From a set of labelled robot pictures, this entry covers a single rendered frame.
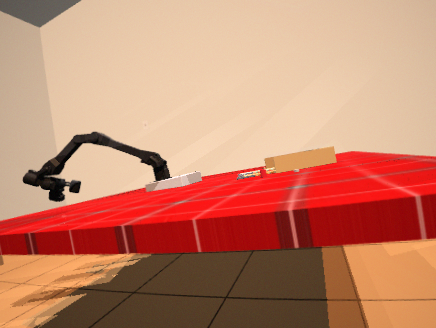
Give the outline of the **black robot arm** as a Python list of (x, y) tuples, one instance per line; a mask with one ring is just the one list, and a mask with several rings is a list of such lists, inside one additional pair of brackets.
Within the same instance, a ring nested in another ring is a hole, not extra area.
[(64, 201), (65, 194), (63, 194), (63, 191), (65, 191), (65, 188), (58, 189), (57, 191), (54, 190), (58, 185), (57, 179), (45, 178), (44, 176), (56, 176), (61, 174), (66, 161), (83, 143), (92, 143), (112, 147), (113, 149), (140, 158), (141, 163), (152, 167), (155, 177), (155, 181), (153, 182), (173, 178), (170, 177), (167, 161), (161, 158), (158, 153), (141, 150), (139, 148), (113, 140), (113, 138), (106, 134), (93, 132), (91, 134), (75, 135), (73, 139), (57, 154), (57, 156), (47, 161), (43, 165), (42, 169), (40, 169), (38, 172), (35, 170), (28, 170), (27, 174), (23, 176), (23, 183), (36, 187), (40, 186), (44, 190), (50, 190), (50, 201)]

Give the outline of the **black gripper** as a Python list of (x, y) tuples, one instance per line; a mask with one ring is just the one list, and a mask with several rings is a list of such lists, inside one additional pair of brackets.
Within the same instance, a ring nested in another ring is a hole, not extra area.
[[(69, 186), (69, 192), (78, 193), (80, 189), (81, 182), (72, 180), (71, 182), (66, 182), (64, 179), (58, 179), (55, 177), (44, 176), (45, 178), (54, 178), (57, 179), (58, 185), (54, 190), (65, 188), (65, 186)], [(68, 183), (68, 184), (65, 184)]]

